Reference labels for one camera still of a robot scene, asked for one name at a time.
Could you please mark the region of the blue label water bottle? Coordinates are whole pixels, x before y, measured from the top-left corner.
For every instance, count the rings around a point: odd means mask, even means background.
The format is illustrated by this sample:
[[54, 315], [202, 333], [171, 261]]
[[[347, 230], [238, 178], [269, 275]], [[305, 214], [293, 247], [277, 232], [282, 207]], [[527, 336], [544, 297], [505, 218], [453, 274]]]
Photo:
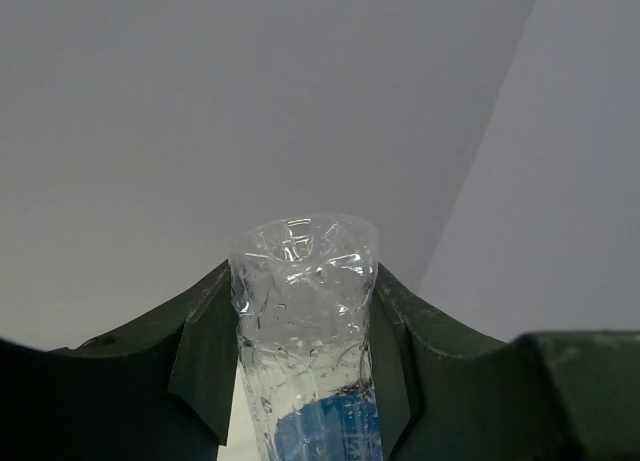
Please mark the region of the blue label water bottle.
[[369, 308], [377, 228], [344, 214], [273, 221], [229, 257], [245, 391], [264, 460], [379, 460]]

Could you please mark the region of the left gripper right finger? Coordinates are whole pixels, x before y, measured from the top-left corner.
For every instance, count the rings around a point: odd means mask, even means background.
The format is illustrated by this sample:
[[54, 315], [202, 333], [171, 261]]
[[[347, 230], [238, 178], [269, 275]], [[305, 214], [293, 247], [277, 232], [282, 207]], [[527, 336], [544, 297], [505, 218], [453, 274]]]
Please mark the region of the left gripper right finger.
[[380, 267], [372, 371], [388, 460], [635, 460], [639, 335], [482, 334]]

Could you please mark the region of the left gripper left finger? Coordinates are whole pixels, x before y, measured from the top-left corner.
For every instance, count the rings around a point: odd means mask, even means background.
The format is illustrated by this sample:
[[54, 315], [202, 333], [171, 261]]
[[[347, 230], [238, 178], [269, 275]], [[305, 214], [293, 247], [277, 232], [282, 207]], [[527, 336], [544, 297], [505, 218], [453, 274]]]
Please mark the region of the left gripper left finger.
[[1, 344], [5, 460], [214, 460], [238, 360], [230, 268], [81, 346]]

